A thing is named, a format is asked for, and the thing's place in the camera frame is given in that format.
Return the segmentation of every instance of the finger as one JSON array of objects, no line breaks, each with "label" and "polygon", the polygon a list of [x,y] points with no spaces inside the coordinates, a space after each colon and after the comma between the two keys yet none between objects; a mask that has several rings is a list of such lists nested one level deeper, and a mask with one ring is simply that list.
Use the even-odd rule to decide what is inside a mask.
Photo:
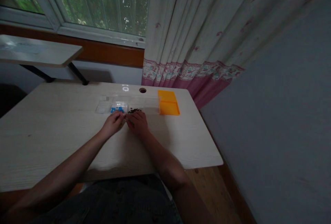
[{"label": "finger", "polygon": [[130,130],[133,130],[133,129],[134,129],[134,126],[133,126],[133,124],[131,123],[131,121],[130,121],[130,120],[126,120],[126,122],[127,122],[127,124],[128,124],[129,129],[130,129]]},{"label": "finger", "polygon": [[131,121],[133,124],[137,123],[137,119],[133,115],[126,115],[126,119]]},{"label": "finger", "polygon": [[116,119],[115,124],[119,125],[123,121],[124,118],[125,118],[125,115],[122,112],[120,112],[120,115]]},{"label": "finger", "polygon": [[142,118],[141,118],[141,116],[138,114],[138,112],[140,112],[140,111],[136,111],[136,112],[134,112],[134,113],[132,114],[132,116],[134,116],[137,120],[141,120]]},{"label": "finger", "polygon": [[117,120],[117,118],[122,114],[120,111],[114,111],[111,115],[110,118],[112,119],[113,122]]},{"label": "finger", "polygon": [[136,111],[136,113],[142,118],[142,119],[144,119],[144,117],[146,116],[145,115],[145,113],[144,112],[142,112],[142,111]]}]

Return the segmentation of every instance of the person's left hand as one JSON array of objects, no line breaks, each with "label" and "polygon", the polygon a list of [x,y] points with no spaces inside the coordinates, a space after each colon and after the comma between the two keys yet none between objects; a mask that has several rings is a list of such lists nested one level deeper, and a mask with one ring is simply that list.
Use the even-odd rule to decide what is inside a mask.
[{"label": "person's left hand", "polygon": [[99,131],[105,139],[109,139],[113,134],[115,134],[121,126],[121,123],[125,115],[121,111],[115,111],[110,116],[108,116],[103,127]]}]

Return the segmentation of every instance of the clear plastic container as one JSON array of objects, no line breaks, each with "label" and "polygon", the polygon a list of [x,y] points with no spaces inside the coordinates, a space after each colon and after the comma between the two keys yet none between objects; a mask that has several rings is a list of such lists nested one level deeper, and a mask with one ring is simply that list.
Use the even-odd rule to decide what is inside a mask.
[{"label": "clear plastic container", "polygon": [[98,105],[96,108],[96,113],[107,114],[110,113],[110,105]]},{"label": "clear plastic container", "polygon": [[110,108],[110,113],[113,113],[114,111],[118,110],[121,111],[122,113],[127,113],[128,112],[128,104],[125,102],[117,102],[113,103]]},{"label": "clear plastic container", "polygon": [[132,110],[141,110],[146,114],[160,114],[158,98],[144,98],[140,96],[100,95],[96,113],[113,113],[118,110],[129,113]]}]

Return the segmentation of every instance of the person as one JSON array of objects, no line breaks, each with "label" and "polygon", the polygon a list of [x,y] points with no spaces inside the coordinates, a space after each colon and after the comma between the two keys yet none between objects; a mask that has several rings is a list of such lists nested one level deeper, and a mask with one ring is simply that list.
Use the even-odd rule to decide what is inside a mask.
[{"label": "person", "polygon": [[[63,201],[125,120],[145,147],[155,175],[97,181]],[[111,114],[101,130],[37,183],[3,216],[7,223],[214,223],[181,164],[148,129],[145,113]]]}]

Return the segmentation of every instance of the gray wall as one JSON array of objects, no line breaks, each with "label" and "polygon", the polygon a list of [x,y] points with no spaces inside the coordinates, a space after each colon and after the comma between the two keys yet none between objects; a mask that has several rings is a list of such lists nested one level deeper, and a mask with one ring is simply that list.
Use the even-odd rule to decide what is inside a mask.
[{"label": "gray wall", "polygon": [[[84,61],[74,61],[83,76],[90,81],[141,84],[142,69]],[[75,79],[68,68],[38,67],[50,77]],[[17,64],[0,63],[0,83],[13,84],[30,93],[43,79]]]},{"label": "gray wall", "polygon": [[201,112],[258,223],[331,223],[331,0]]}]

